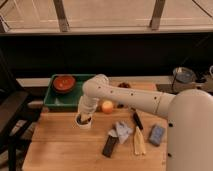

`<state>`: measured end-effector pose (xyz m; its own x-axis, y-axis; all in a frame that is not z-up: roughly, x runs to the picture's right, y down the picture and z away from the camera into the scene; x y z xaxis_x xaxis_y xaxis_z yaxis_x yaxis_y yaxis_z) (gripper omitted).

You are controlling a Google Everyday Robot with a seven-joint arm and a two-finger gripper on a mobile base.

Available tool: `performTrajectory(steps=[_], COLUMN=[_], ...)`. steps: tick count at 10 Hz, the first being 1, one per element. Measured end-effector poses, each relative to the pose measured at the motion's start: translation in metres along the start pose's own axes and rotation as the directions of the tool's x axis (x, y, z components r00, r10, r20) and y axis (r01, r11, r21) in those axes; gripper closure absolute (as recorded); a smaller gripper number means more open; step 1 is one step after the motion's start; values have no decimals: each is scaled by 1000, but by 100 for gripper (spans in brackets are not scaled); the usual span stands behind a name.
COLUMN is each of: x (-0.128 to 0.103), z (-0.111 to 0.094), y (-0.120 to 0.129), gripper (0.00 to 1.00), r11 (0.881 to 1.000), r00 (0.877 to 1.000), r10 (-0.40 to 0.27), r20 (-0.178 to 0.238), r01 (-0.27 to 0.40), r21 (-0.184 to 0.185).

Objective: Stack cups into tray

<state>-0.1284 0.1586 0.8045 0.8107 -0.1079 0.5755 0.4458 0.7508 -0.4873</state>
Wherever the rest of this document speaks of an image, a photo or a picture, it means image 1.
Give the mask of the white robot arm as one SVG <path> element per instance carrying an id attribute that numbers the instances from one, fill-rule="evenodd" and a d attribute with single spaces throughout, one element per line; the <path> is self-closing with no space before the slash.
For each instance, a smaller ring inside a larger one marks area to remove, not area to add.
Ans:
<path id="1" fill-rule="evenodd" d="M 81 114 L 93 114 L 98 101 L 108 99 L 168 121 L 166 171 L 213 171 L 213 96 L 199 89 L 176 95 L 119 88 L 103 74 L 82 86 Z"/>

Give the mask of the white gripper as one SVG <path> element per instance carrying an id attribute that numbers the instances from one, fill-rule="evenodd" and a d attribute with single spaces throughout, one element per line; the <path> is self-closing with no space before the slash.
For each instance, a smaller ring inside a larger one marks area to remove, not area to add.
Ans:
<path id="1" fill-rule="evenodd" d="M 93 115 L 97 109 L 99 99 L 90 98 L 86 95 L 80 97 L 78 103 L 78 113 L 80 116 L 80 123 L 88 123 L 91 119 L 89 115 Z"/>

